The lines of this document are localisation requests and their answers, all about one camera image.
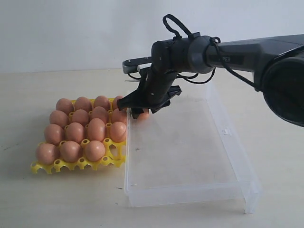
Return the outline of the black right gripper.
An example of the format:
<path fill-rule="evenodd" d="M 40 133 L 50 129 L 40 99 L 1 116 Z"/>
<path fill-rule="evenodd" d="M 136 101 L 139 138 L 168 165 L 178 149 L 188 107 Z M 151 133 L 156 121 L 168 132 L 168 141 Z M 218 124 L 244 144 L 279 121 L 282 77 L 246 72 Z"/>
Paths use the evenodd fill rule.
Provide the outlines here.
<path fill-rule="evenodd" d="M 144 109 L 150 109 L 153 113 L 170 105 L 170 100 L 181 94 L 181 88 L 173 85 L 178 72 L 159 72 L 151 66 L 143 86 L 117 101 L 119 110 L 131 109 L 133 119 L 138 119 L 144 113 Z"/>

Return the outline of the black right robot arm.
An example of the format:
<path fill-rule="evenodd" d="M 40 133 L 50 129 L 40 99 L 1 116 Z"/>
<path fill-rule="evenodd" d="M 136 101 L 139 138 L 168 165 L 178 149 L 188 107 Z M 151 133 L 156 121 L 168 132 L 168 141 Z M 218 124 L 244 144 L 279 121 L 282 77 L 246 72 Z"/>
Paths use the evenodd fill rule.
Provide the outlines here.
<path fill-rule="evenodd" d="M 150 66 L 137 89 L 117 101 L 119 109 L 131 109 L 133 118 L 144 109 L 155 113 L 169 106 L 181 93 L 173 85 L 179 73 L 214 74 L 216 68 L 224 68 L 236 77 L 240 71 L 252 73 L 252 81 L 243 81 L 263 94 L 272 112 L 291 124 L 304 124 L 303 35 L 220 42 L 197 33 L 155 42 L 150 57 L 124 61 L 123 71 L 135 73 L 143 64 Z"/>

